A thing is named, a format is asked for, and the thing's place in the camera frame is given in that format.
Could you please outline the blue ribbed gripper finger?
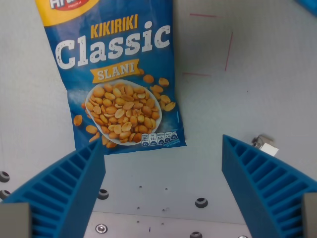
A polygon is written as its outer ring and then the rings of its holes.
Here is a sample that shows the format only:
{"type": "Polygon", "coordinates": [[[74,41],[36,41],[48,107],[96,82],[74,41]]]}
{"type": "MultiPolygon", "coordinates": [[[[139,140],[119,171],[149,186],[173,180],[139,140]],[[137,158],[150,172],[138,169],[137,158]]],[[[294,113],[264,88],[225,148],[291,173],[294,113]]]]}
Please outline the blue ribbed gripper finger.
{"type": "Polygon", "coordinates": [[[222,173],[254,238],[304,237],[302,201],[317,182],[238,139],[222,137],[222,173]]]}
{"type": "Polygon", "coordinates": [[[27,203],[31,237],[82,238],[106,174],[101,139],[64,156],[2,204],[27,203]]]}

